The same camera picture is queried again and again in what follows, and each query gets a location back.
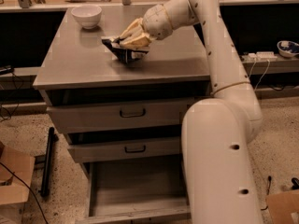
drawer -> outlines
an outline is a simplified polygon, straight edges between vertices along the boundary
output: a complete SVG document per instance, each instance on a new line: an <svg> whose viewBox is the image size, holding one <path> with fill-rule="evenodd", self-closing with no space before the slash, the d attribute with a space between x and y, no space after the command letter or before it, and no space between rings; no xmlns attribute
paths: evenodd
<svg viewBox="0 0 299 224"><path fill-rule="evenodd" d="M75 162L113 161L179 154L180 137L68 146Z"/></svg>
<svg viewBox="0 0 299 224"><path fill-rule="evenodd" d="M52 106L59 133L84 133L180 124L194 98L98 105Z"/></svg>
<svg viewBox="0 0 299 224"><path fill-rule="evenodd" d="M189 219L180 155L90 163L87 217L77 224Z"/></svg>

white robotic arm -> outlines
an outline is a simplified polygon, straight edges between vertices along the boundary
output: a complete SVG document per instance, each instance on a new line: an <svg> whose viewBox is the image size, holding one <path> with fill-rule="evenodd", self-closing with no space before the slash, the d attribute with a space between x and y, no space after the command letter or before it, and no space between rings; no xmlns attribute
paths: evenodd
<svg viewBox="0 0 299 224"><path fill-rule="evenodd" d="M193 105L182 125L192 222L262 224L247 143L259 131L263 116L222 20L219 0L157 5L121 35L121 46L138 49L197 22L203 30L214 98Z"/></svg>

black device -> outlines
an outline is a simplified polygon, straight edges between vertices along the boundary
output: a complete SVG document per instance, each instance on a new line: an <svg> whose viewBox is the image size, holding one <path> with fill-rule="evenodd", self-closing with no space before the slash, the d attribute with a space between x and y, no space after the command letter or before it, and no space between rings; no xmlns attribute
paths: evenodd
<svg viewBox="0 0 299 224"><path fill-rule="evenodd" d="M0 66L0 75L12 73L13 67L11 65Z"/></svg>

white bowl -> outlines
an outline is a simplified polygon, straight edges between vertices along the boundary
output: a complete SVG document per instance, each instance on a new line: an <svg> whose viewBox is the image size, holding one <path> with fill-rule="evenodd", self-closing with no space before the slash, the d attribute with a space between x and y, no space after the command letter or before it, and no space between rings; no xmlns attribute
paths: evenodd
<svg viewBox="0 0 299 224"><path fill-rule="evenodd" d="M95 5L74 7L71 11L75 21L85 29L92 29L101 20L102 8Z"/></svg>
<svg viewBox="0 0 299 224"><path fill-rule="evenodd" d="M281 56L291 58L299 54L299 44L292 41L279 41L278 50Z"/></svg>

speckled floor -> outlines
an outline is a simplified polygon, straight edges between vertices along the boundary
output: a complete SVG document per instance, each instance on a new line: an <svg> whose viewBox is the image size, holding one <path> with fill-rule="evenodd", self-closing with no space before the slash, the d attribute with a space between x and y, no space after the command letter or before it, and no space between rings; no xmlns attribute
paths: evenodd
<svg viewBox="0 0 299 224"><path fill-rule="evenodd" d="M267 177L272 176L270 193L280 193L292 187L291 179L299 177L299 90L257 92L263 109L264 123L256 139L249 144L253 173L260 196L261 208L266 206ZM0 140L7 146L33 156L44 154L50 118L29 108L11 120L0 122ZM37 195L49 224L75 223L84 218L87 178L73 162L61 134L54 147L50 196L42 200L38 191L42 171L34 172L32 189ZM263 211L264 223L272 223L268 211ZM23 224L44 223L32 195L26 203ZM191 223L177 221L177 224Z"/></svg>

